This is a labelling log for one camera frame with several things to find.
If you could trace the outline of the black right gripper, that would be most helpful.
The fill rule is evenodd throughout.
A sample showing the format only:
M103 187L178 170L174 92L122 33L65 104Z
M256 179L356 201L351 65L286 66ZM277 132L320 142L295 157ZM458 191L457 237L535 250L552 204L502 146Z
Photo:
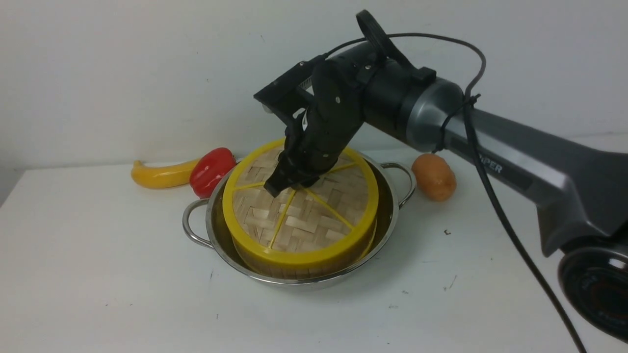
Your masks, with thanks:
M358 63L325 60L313 67L314 94L304 118L288 135L288 147L264 183L274 198L309 183L336 165L339 155L363 125L363 95L374 60Z

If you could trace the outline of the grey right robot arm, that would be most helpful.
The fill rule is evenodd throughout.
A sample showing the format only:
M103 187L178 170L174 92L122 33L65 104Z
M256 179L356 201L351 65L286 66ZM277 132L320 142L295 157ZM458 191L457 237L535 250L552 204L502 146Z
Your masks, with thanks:
M423 152L449 150L536 206L543 255L590 324L627 341L627 154L475 109L477 100L392 43L359 39L297 63L254 94L286 125L265 189L309 187L364 123Z

